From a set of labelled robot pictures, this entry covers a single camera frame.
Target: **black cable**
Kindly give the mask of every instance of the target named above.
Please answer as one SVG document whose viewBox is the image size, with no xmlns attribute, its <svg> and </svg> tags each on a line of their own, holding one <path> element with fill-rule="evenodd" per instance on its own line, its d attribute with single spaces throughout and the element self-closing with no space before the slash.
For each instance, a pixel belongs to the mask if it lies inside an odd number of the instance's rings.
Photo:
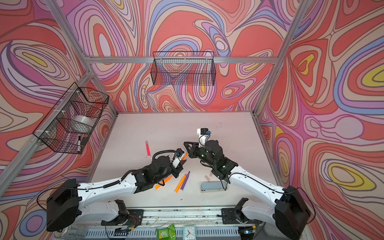
<svg viewBox="0 0 384 240">
<path fill-rule="evenodd" d="M 114 182 L 105 184 L 105 185 L 103 185 L 102 187 L 89 188 L 89 190 L 91 190 L 91 189 L 97 189 L 97 188 L 107 188 L 107 187 L 111 187 L 111 186 L 113 186 L 113 185 L 119 184 L 119 183 L 121 183 L 121 182 L 128 176 L 129 173 L 131 173 L 131 172 L 133 172 L 133 171 L 135 171 L 135 170 L 128 170 L 128 171 L 127 171 L 127 172 L 120 178 L 120 180 L 116 180 L 116 181 L 114 181 Z"/>
<path fill-rule="evenodd" d="M 204 145 L 200 142 L 200 138 L 202 137 L 202 136 L 206 136 L 206 135 L 208 135 L 208 137 L 205 139 L 205 143 L 204 143 Z M 203 146 L 203 147 L 205 147 L 205 144 L 207 143 L 207 141 L 208 141 L 208 138 L 211 136 L 211 134 L 204 134 L 204 135 L 201 135 L 200 137 L 199 137 L 199 143 Z"/>
<path fill-rule="evenodd" d="M 179 162 L 179 164 L 177 165 L 177 168 L 175 168 L 172 163 L 171 163 L 170 167 L 171 167 L 172 171 L 174 171 L 174 172 L 183 171 L 183 165 L 181 164 L 181 162 Z"/>
<path fill-rule="evenodd" d="M 220 182 L 221 182 L 221 186 L 223 186 L 224 191 L 226 191 L 226 190 L 227 190 L 227 187 L 228 187 L 228 183 L 227 183 L 227 185 L 226 185 L 225 188 L 224 188 L 223 181 L 220 180 Z"/>
<path fill-rule="evenodd" d="M 229 218 L 229 217 L 226 217 L 226 216 L 224 216 L 224 215 L 217 215 L 218 217 L 223 217 L 223 218 L 226 218 L 226 219 L 228 219 L 228 220 L 230 220 L 230 221 L 235 221 L 236 220 L 236 218 Z"/>
<path fill-rule="evenodd" d="M 199 137 L 199 143 L 201 144 L 201 142 L 200 142 L 200 138 L 202 137 L 202 136 L 205 136 L 206 134 L 204 134 L 204 135 L 201 135 L 200 137 Z"/>
<path fill-rule="evenodd" d="M 160 152 L 157 152 L 155 153 L 153 156 L 152 156 L 152 160 L 155 160 L 155 157 L 159 154 L 163 154 L 163 153 L 167 153 L 167 152 L 172 152 L 176 155 L 176 151 L 175 150 L 163 150 L 163 151 L 160 151 Z"/>
<path fill-rule="evenodd" d="M 229 175 L 228 179 L 230 179 L 230 177 L 231 177 L 232 175 L 234 175 L 234 174 L 240 174 L 240 175 L 249 177 L 249 178 L 252 179 L 253 181 L 256 181 L 256 182 L 260 183 L 261 185 L 263 185 L 264 187 L 268 188 L 269 190 L 272 190 L 273 192 L 277 192 L 277 193 L 280 193 L 280 194 L 292 194 L 292 193 L 294 193 L 294 192 L 296 191 L 296 190 L 295 190 L 295 191 L 293 191 L 293 192 L 278 192 L 278 191 L 276 191 L 275 189 L 270 188 L 268 185 L 265 185 L 264 183 L 262 183 L 262 182 L 260 182 L 260 181 L 257 181 L 256 179 L 252 178 L 251 176 L 246 175 L 246 174 L 243 174 L 243 173 L 240 173 L 240 172 L 234 172 L 234 173 L 232 173 L 231 175 Z"/>
<path fill-rule="evenodd" d="M 301 187 L 298 187 L 297 189 L 299 189 L 299 188 L 300 188 L 300 189 L 304 192 L 304 194 L 307 196 L 307 198 L 308 198 L 308 200 L 310 201 L 310 203 L 311 203 L 311 205 L 312 205 L 312 208 L 313 208 L 313 218 L 312 218 L 309 222 L 307 222 L 307 224 L 310 224 L 310 223 L 314 220 L 314 218 L 316 217 L 316 209 L 314 208 L 311 199 L 308 197 L 308 195 L 307 195 L 307 193 L 304 191 L 304 189 L 302 189 Z"/>
<path fill-rule="evenodd" d="M 201 163 L 201 165 L 203 165 L 203 166 L 213 168 L 212 166 L 203 164 L 203 163 L 202 163 L 202 160 L 200 160 L 200 163 Z M 313 208 L 313 218 L 312 218 L 309 222 L 307 222 L 306 224 L 311 223 L 311 222 L 315 219 L 315 217 L 316 217 L 316 210 L 315 210 L 315 208 L 314 208 L 314 205 L 313 205 L 311 199 L 308 197 L 308 194 L 307 194 L 307 193 L 304 191 L 304 189 L 302 189 L 301 187 L 296 188 L 296 190 L 293 191 L 293 192 L 278 192 L 278 191 L 275 191 L 274 189 L 270 188 L 269 186 L 263 184 L 262 182 L 257 181 L 256 179 L 252 178 L 251 176 L 246 175 L 246 174 L 243 174 L 243 173 L 234 172 L 234 173 L 232 173 L 231 175 L 229 175 L 228 179 L 230 179 L 230 177 L 231 177 L 232 175 L 234 175 L 234 174 L 240 174 L 240 175 L 249 177 L 250 179 L 256 181 L 257 183 L 263 185 L 264 187 L 266 187 L 266 188 L 268 188 L 268 189 L 270 189 L 270 190 L 272 190 L 272 191 L 274 191 L 274 192 L 280 193 L 280 194 L 292 194 L 292 193 L 294 193 L 295 191 L 297 191 L 297 189 L 301 189 L 301 190 L 304 192 L 304 194 L 307 196 L 307 198 L 308 198 L 308 200 L 310 201 L 310 203 L 311 203 L 311 205 L 312 205 L 312 208 Z M 221 186 L 223 187 L 224 191 L 226 191 L 226 190 L 227 190 L 227 187 L 228 187 L 228 183 L 227 183 L 227 186 L 224 188 L 224 185 L 223 185 L 222 180 L 220 180 L 220 182 L 221 182 Z"/>
<path fill-rule="evenodd" d="M 39 195 L 37 195 L 37 198 L 36 198 L 36 203 L 37 203 L 37 205 L 39 205 L 43 210 L 47 211 L 47 210 L 46 210 L 43 206 L 41 206 L 41 204 L 39 203 L 39 198 L 40 198 L 40 196 L 41 196 L 43 193 L 45 193 L 45 192 L 47 192 L 47 191 L 49 191 L 49 190 L 52 190 L 52 189 L 58 189 L 58 188 L 74 189 L 74 190 L 87 190 L 87 189 L 77 189 L 77 188 L 70 188 L 70 187 L 51 187 L 51 188 L 48 188 L 48 189 L 42 191 L 41 193 L 39 193 Z"/>
<path fill-rule="evenodd" d="M 111 239 L 109 238 L 109 236 L 108 236 L 107 225 L 104 225 L 104 227 L 105 227 L 105 234 L 107 235 L 107 238 L 108 238 L 109 240 L 111 240 Z"/>
<path fill-rule="evenodd" d="M 200 163 L 201 163 L 201 165 L 203 165 L 204 167 L 210 167 L 210 168 L 212 168 L 212 169 L 213 169 L 213 167 L 212 167 L 212 166 L 209 166 L 209 165 L 203 164 L 203 160 L 200 160 Z"/>
</svg>

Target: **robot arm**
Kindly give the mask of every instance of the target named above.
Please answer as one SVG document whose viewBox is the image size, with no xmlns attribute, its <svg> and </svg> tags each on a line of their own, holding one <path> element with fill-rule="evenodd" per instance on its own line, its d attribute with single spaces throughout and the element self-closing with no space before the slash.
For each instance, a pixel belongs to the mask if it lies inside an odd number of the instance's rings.
<svg viewBox="0 0 384 240">
<path fill-rule="evenodd" d="M 156 156 L 173 153 L 173 159 L 168 156 Z M 171 174 L 177 178 L 183 170 L 181 149 L 157 152 L 152 157 L 151 164 L 137 170 L 127 171 L 121 178 L 95 183 L 76 183 L 75 179 L 65 181 L 47 199 L 47 231 L 61 230 L 81 219 L 106 220 L 107 225 L 123 223 L 128 218 L 123 201 L 96 204 L 104 199 L 122 194 L 135 194 L 153 188 L 155 184 L 164 185 L 164 179 Z"/>
<path fill-rule="evenodd" d="M 233 183 L 265 202 L 260 204 L 242 198 L 235 208 L 238 222 L 253 219 L 269 222 L 290 239 L 299 239 L 311 212 L 297 189 L 292 186 L 285 189 L 250 174 L 224 156 L 218 141 L 208 141 L 211 132 L 207 128 L 198 129 L 197 133 L 199 142 L 184 142 L 189 157 L 199 158 L 220 180 Z"/>
</svg>

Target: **white table surface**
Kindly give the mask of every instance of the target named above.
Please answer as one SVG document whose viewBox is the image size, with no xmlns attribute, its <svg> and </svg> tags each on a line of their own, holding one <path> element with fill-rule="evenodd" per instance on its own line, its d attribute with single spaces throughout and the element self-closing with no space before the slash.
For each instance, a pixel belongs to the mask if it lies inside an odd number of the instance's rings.
<svg viewBox="0 0 384 240">
<path fill-rule="evenodd" d="M 104 152 L 93 175 L 92 182 L 121 177 L 127 170 L 149 165 L 145 140 L 151 155 L 158 151 L 185 148 L 185 141 L 197 142 L 198 128 L 208 128 L 210 140 L 218 140 L 224 155 L 237 162 L 248 172 L 276 184 L 270 164 L 250 113 L 138 113 L 119 114 Z M 180 176 L 172 177 L 165 186 L 109 200 L 123 200 L 127 207 L 176 207 L 236 205 L 242 197 L 260 202 L 242 188 L 229 184 L 227 191 L 201 193 L 200 185 L 218 181 L 209 176 L 210 168 L 200 164 L 198 158 L 184 164 Z M 190 171 L 183 191 L 175 193 L 180 179 Z"/>
</svg>

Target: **green snack packet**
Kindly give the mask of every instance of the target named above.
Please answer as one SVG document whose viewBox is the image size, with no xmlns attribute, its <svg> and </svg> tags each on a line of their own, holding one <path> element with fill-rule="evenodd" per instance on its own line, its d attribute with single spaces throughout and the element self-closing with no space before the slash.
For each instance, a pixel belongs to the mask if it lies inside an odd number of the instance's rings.
<svg viewBox="0 0 384 240">
<path fill-rule="evenodd" d="M 167 228 L 156 229 L 157 240 L 176 240 L 175 225 L 171 224 Z"/>
</svg>

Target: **alarm clock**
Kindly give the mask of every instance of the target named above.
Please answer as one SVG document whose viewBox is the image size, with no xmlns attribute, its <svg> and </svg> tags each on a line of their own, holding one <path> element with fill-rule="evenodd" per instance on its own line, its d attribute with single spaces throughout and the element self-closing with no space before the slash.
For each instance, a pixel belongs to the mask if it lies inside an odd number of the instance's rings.
<svg viewBox="0 0 384 240">
<path fill-rule="evenodd" d="M 188 225 L 183 227 L 183 240 L 195 240 L 196 239 L 196 226 Z"/>
</svg>

